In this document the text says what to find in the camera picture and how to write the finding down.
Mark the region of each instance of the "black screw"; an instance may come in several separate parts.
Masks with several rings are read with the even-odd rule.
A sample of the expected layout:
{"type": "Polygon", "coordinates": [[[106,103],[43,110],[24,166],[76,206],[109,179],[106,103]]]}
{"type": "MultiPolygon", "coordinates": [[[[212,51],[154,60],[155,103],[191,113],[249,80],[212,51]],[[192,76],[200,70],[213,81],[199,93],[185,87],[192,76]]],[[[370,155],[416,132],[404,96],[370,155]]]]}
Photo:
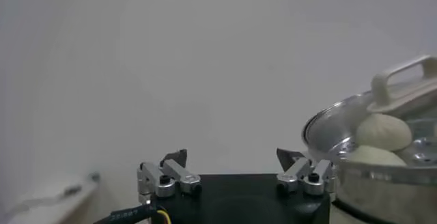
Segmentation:
{"type": "Polygon", "coordinates": [[[311,173],[310,175],[308,175],[308,181],[312,182],[312,183],[316,183],[319,182],[320,176],[316,173],[311,173]]]}
{"type": "Polygon", "coordinates": [[[161,175],[161,177],[159,177],[159,184],[168,184],[171,181],[171,177],[168,175],[161,175]]]}

